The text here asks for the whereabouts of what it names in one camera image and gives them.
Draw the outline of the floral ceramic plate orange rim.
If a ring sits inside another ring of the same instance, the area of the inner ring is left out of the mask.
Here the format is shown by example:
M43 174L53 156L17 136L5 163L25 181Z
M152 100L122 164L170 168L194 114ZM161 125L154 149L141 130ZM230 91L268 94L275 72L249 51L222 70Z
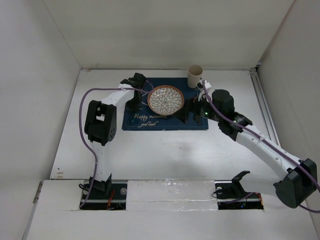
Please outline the floral ceramic plate orange rim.
M170 85L155 87L147 97L149 108L161 116L173 115L183 107L184 102L182 92Z

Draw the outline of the beige paper cup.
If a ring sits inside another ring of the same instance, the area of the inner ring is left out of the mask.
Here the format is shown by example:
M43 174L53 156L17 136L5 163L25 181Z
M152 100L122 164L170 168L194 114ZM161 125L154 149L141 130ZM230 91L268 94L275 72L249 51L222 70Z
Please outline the beige paper cup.
M203 74L203 68L194 64L187 69L187 85L189 88L196 88Z

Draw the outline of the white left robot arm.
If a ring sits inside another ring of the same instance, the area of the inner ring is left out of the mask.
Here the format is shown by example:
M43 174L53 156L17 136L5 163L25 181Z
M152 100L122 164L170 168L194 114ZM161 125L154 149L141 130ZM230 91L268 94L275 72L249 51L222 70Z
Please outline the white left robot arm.
M117 131L117 109L125 107L136 111L141 106L146 77L135 73L124 79L118 88L106 98L90 101L87 109L84 133L90 142L90 150L95 157L93 176L89 179L91 193L107 198L112 192L111 160L108 157L108 143Z

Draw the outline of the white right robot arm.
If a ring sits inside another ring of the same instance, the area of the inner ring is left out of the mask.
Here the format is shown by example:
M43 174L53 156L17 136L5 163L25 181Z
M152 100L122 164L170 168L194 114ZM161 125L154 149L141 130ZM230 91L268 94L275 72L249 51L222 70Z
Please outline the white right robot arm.
M187 99L174 117L187 123L190 114L195 121L217 122L223 134L246 147L275 173L269 179L242 171L231 180L231 191L237 198L258 192L275 196L295 209L320 189L316 163L309 158L299 159L263 135L251 120L235 111L234 98L227 90L214 90L211 95L205 91L200 97Z

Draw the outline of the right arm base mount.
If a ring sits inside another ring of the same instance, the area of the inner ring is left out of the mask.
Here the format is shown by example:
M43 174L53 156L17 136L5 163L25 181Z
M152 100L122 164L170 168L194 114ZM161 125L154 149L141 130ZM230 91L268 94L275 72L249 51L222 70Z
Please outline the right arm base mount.
M231 180L214 181L211 197L217 200L218 210L263 210L262 196L258 192L246 192L240 181L249 174L244 170Z

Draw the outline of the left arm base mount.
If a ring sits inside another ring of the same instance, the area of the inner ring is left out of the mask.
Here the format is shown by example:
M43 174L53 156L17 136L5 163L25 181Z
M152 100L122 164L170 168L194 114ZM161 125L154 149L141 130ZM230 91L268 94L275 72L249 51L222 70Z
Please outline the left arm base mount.
M88 195L90 184L88 181L80 183L81 199L79 208L81 210L95 211L122 211L126 209L128 182L116 180L111 183L111 189L107 192L92 189Z

